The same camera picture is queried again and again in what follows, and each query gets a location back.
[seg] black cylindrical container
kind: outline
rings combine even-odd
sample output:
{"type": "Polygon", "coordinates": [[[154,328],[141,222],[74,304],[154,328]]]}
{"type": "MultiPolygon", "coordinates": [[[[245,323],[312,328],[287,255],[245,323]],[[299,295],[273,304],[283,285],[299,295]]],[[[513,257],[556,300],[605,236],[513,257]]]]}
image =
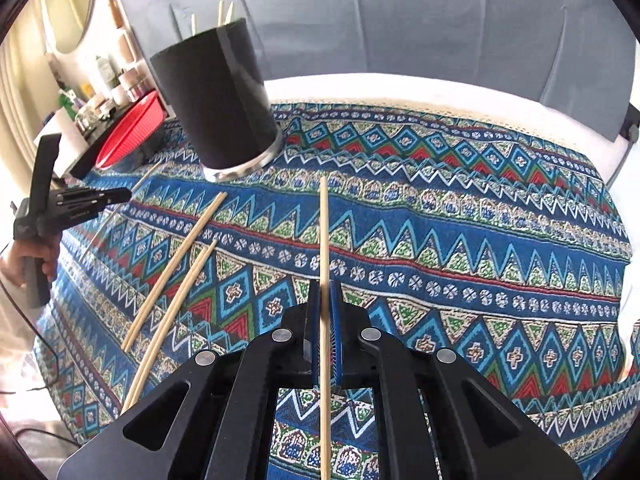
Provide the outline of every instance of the black cylindrical container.
{"type": "Polygon", "coordinates": [[[244,18],[172,45],[151,64],[207,180],[238,178],[278,155],[282,132],[244,18]]]}

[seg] person's arm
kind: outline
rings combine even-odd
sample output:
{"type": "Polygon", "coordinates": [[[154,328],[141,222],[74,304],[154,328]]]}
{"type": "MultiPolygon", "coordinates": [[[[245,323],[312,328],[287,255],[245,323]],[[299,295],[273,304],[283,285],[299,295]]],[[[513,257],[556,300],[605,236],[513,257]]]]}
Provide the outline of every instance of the person's arm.
{"type": "MultiPolygon", "coordinates": [[[[42,308],[30,308],[24,288],[24,258],[44,259],[43,272],[50,281],[57,277],[60,237],[48,240],[16,240],[0,255],[0,280],[4,288],[32,324],[40,317],[42,308]]],[[[33,349],[35,334],[16,312],[4,289],[0,287],[0,377],[6,386],[20,371],[25,354],[33,349]]]]}

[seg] hand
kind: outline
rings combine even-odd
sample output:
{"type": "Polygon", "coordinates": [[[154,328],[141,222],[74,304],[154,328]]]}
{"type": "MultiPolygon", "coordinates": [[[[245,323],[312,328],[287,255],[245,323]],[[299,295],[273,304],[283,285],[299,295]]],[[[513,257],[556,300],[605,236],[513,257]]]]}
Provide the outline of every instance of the hand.
{"type": "Polygon", "coordinates": [[[42,272],[50,282],[53,282],[58,277],[61,239],[62,234],[47,238],[14,240],[0,257],[0,270],[15,286],[22,286],[25,283],[25,257],[42,258],[44,260],[42,272]]]}

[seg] round metal pin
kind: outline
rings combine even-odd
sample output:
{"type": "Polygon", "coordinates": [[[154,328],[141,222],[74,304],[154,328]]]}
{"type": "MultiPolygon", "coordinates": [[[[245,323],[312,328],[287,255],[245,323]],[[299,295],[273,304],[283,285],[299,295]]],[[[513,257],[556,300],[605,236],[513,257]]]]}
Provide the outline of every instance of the round metal pin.
{"type": "Polygon", "coordinates": [[[200,366],[209,366],[216,360],[216,353],[211,350],[203,350],[196,354],[196,364],[200,366]]]}
{"type": "Polygon", "coordinates": [[[448,365],[456,360],[456,353],[448,348],[441,348],[438,350],[436,357],[438,358],[438,361],[448,365]]]}
{"type": "Polygon", "coordinates": [[[293,334],[291,333],[291,330],[289,330],[288,328],[279,328],[271,333],[271,339],[273,339],[277,343],[284,343],[285,341],[291,339],[292,335],[293,334]]]}
{"type": "Polygon", "coordinates": [[[373,328],[372,326],[365,328],[360,332],[360,335],[365,341],[377,341],[382,336],[380,330],[373,328]]]}

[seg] red plastic basket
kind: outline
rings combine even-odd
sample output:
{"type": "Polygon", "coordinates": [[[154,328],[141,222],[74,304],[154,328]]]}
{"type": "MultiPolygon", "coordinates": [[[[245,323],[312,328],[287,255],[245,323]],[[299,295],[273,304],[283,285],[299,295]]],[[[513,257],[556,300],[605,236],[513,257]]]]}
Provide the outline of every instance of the red plastic basket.
{"type": "Polygon", "coordinates": [[[162,124],[164,117],[158,91],[154,90],[120,120],[100,150],[95,167],[105,170],[129,155],[162,124]]]}

